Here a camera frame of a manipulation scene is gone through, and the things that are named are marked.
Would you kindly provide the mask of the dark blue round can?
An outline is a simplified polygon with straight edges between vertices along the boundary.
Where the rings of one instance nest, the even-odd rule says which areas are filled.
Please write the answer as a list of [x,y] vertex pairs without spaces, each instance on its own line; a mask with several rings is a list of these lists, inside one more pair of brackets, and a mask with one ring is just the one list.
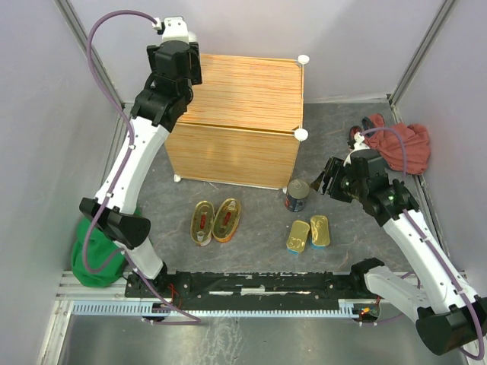
[[291,180],[286,189],[285,207],[292,212],[302,211],[309,193],[310,186],[305,180]]

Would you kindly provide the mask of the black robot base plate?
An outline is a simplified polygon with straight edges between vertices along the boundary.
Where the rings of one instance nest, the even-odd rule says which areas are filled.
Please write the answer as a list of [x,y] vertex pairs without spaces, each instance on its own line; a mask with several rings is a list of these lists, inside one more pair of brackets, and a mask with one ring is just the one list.
[[352,273],[211,273],[178,271],[152,283],[183,310],[338,309],[340,300],[375,303],[377,296]]

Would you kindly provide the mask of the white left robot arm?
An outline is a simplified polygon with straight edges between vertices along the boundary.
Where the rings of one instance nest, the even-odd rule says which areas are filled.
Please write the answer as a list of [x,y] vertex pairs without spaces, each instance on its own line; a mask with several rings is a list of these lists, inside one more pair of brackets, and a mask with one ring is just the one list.
[[135,213],[142,183],[157,152],[193,100],[202,83],[199,44],[164,41],[147,48],[151,72],[126,116],[127,135],[115,163],[94,198],[83,198],[81,213],[116,245],[143,277],[142,288],[153,297],[167,291],[163,261],[148,238],[151,222]]

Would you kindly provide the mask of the wooden cube cabinet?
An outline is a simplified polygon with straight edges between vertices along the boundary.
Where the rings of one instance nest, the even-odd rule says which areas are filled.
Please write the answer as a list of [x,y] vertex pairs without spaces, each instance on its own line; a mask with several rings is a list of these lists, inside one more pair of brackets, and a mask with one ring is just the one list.
[[202,84],[165,143],[173,178],[285,189],[303,126],[306,55],[202,55]]

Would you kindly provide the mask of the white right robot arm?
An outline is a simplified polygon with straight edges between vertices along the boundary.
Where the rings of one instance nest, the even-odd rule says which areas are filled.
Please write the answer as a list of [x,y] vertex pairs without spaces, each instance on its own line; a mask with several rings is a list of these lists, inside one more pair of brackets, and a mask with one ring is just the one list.
[[414,324],[424,345],[436,355],[479,344],[476,360],[485,356],[486,299],[455,269],[431,234],[419,204],[399,179],[390,179],[384,159],[374,150],[331,157],[312,188],[331,198],[358,201],[398,245],[421,287],[399,278],[380,260],[353,266],[350,291],[375,294],[394,305]]

